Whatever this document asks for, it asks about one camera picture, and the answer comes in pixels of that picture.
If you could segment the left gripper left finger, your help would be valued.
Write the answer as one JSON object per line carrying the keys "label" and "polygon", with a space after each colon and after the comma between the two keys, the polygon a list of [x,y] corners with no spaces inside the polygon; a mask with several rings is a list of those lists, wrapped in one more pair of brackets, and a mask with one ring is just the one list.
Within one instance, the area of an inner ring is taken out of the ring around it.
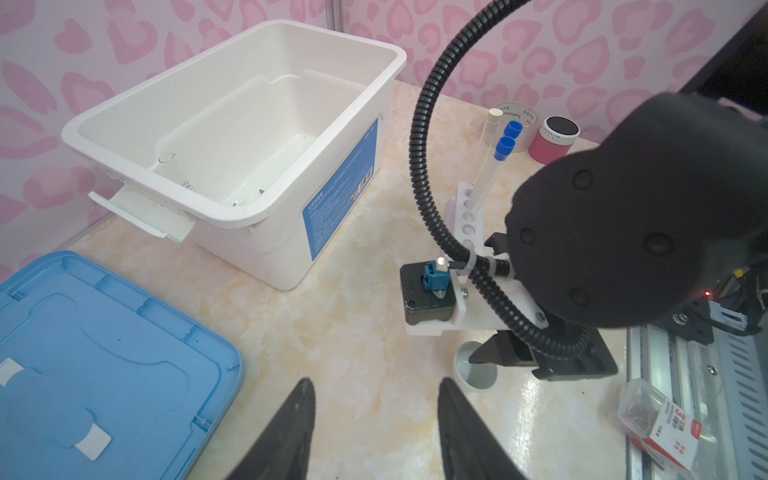
{"label": "left gripper left finger", "polygon": [[306,479],[315,416],[314,385],[302,378],[227,479]]}

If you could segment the cork stoppered test tube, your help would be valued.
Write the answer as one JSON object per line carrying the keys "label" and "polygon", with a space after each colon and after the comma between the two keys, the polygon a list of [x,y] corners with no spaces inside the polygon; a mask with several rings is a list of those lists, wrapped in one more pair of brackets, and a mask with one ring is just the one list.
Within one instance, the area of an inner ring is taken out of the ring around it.
{"label": "cork stoppered test tube", "polygon": [[504,112],[498,108],[490,108],[487,110],[480,139],[475,151],[475,162],[478,170],[475,181],[473,182],[474,185],[478,184],[486,163],[493,155],[496,133],[499,126],[503,124],[503,115]]}

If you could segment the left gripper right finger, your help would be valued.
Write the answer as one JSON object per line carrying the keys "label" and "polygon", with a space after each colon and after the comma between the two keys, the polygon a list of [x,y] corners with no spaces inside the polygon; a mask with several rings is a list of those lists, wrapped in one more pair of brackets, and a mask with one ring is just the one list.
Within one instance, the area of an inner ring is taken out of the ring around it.
{"label": "left gripper right finger", "polygon": [[446,479],[526,479],[451,378],[440,383],[437,417]]}

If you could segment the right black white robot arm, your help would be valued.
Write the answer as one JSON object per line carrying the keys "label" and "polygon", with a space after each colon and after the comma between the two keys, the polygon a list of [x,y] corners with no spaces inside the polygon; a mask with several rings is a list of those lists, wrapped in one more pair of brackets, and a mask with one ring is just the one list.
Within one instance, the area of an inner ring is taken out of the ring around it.
{"label": "right black white robot arm", "polygon": [[539,379],[614,366],[598,332],[688,317],[715,323],[705,294],[747,272],[736,328],[767,315],[767,13],[678,93],[651,97],[596,148],[543,167],[515,192],[505,248],[543,310],[541,329],[497,294],[507,329],[473,364],[533,365]]}

